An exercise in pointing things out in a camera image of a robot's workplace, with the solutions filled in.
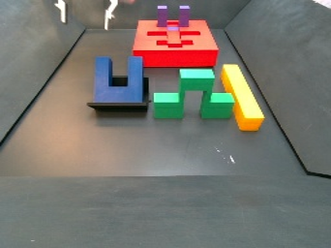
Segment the red block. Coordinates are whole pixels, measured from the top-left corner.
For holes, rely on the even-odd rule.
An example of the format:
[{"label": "red block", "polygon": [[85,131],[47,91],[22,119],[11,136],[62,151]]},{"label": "red block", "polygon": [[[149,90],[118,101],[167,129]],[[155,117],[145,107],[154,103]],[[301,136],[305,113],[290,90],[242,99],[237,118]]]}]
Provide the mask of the red block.
[{"label": "red block", "polygon": [[191,20],[190,27],[169,21],[158,27],[157,20],[141,20],[134,44],[134,55],[145,58],[146,67],[214,67],[219,48],[206,20]]}]

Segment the blue u-shaped block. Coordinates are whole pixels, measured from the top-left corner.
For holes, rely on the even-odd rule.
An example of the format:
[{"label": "blue u-shaped block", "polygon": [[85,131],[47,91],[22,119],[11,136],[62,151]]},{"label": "blue u-shaped block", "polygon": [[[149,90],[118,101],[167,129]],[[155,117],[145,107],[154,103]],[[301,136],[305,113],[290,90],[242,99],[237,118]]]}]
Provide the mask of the blue u-shaped block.
[{"label": "blue u-shaped block", "polygon": [[129,76],[113,77],[113,61],[110,57],[97,58],[95,103],[142,103],[145,99],[145,65],[143,58],[130,56]]}]

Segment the green l-shaped block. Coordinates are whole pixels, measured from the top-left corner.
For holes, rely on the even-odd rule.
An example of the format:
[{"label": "green l-shaped block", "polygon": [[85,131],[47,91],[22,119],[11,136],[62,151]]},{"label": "green l-shaped block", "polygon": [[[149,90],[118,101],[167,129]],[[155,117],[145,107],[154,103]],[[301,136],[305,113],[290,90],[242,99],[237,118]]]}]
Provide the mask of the green l-shaped block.
[{"label": "green l-shaped block", "polygon": [[230,93],[213,93],[215,74],[211,69],[181,69],[179,93],[154,93],[154,117],[183,118],[187,91],[203,91],[202,118],[230,118],[234,98]]}]

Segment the gray wall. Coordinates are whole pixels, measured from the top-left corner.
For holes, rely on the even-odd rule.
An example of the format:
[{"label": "gray wall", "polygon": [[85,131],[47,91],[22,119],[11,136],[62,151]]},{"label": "gray wall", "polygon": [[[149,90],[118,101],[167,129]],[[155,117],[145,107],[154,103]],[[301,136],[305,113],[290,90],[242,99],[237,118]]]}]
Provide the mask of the gray wall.
[{"label": "gray wall", "polygon": [[331,174],[331,11],[254,0],[227,34],[309,171]]},{"label": "gray wall", "polygon": [[[65,0],[70,11],[87,26],[87,28],[105,28],[105,10],[110,5],[109,0]],[[191,6],[191,17],[207,19],[211,28],[225,28],[243,7],[251,0],[137,0],[129,4],[119,0],[119,6],[114,12],[115,19],[110,23],[111,28],[135,29],[139,19],[157,19],[157,6],[169,5],[171,18],[178,19],[179,6]]]},{"label": "gray wall", "polygon": [[54,3],[0,0],[0,142],[85,31]]}]

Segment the yellow rectangular block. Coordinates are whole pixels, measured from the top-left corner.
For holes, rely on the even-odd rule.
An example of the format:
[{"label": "yellow rectangular block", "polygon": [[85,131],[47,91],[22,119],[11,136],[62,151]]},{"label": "yellow rectangular block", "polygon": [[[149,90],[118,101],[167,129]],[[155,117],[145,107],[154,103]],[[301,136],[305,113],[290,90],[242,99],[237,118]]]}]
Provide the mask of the yellow rectangular block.
[{"label": "yellow rectangular block", "polygon": [[235,100],[234,116],[239,129],[258,131],[266,118],[238,65],[225,65],[222,81]]}]

